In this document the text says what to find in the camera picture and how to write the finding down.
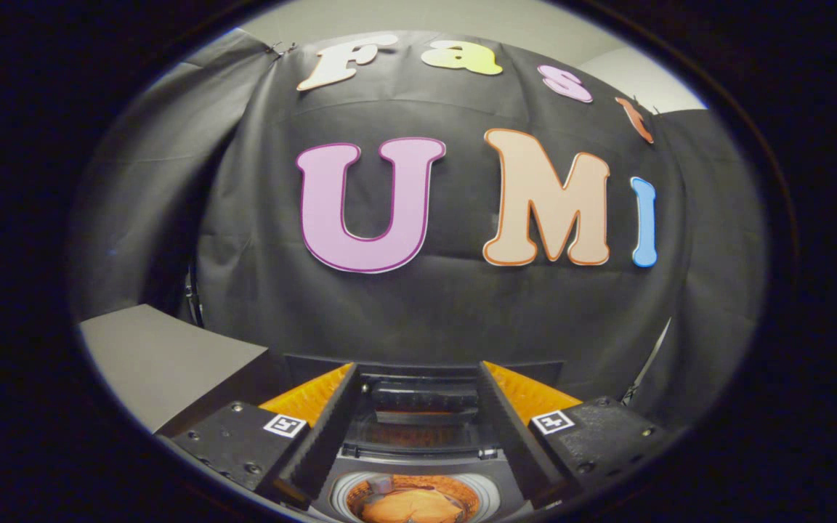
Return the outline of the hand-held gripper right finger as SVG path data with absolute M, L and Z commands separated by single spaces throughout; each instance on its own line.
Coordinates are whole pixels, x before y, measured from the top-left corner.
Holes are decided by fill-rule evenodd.
M 482 361 L 478 404 L 534 509 L 615 489 L 665 449 L 670 433 L 613 397 L 577 400 Z

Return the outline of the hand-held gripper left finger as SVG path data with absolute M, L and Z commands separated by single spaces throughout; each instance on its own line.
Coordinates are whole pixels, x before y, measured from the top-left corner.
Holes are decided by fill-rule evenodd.
M 278 373 L 250 362 L 160 427 L 163 446 L 193 468 L 188 486 L 226 511 L 304 511 L 318 499 L 361 394 L 361 370 L 333 370 L 324 400 L 302 415 L 263 407 Z

